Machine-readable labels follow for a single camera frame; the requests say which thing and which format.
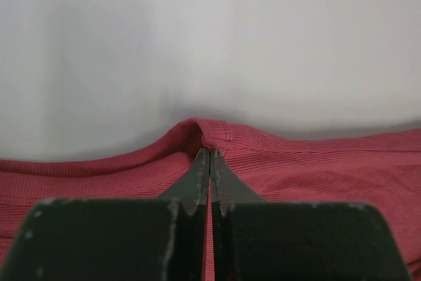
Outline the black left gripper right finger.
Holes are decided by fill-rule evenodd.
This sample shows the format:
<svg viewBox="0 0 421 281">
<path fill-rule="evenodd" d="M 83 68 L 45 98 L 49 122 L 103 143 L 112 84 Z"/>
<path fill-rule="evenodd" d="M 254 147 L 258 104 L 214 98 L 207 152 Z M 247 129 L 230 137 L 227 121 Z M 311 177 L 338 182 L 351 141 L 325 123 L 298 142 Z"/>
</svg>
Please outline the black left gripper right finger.
<svg viewBox="0 0 421 281">
<path fill-rule="evenodd" d="M 220 149 L 210 153 L 210 192 L 214 277 L 216 280 L 235 280 L 230 212 L 237 203 L 264 203 L 266 200 L 231 170 Z"/>
</svg>

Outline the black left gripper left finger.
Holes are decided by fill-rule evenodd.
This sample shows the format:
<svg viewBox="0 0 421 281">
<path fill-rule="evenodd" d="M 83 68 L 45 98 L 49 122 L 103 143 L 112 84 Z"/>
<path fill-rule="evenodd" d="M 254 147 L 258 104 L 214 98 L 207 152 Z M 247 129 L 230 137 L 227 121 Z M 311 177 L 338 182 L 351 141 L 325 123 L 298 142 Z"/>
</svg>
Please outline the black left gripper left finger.
<svg viewBox="0 0 421 281">
<path fill-rule="evenodd" d="M 202 280 L 206 257 L 210 152 L 198 150 L 190 168 L 159 195 L 171 212 L 162 280 Z"/>
</svg>

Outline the red tank top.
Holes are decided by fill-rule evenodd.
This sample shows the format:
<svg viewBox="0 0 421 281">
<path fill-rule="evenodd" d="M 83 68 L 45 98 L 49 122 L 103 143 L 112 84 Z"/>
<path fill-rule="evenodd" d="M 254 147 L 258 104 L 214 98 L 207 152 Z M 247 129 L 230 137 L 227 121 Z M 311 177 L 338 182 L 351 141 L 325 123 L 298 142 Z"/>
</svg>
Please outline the red tank top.
<svg viewBox="0 0 421 281">
<path fill-rule="evenodd" d="M 156 197 L 198 150 L 223 152 L 233 172 L 271 201 L 362 201 L 386 218 L 420 279 L 420 130 L 289 140 L 223 120 L 190 118 L 143 148 L 63 163 L 1 161 L 1 254 L 30 207 L 49 197 Z"/>
</svg>

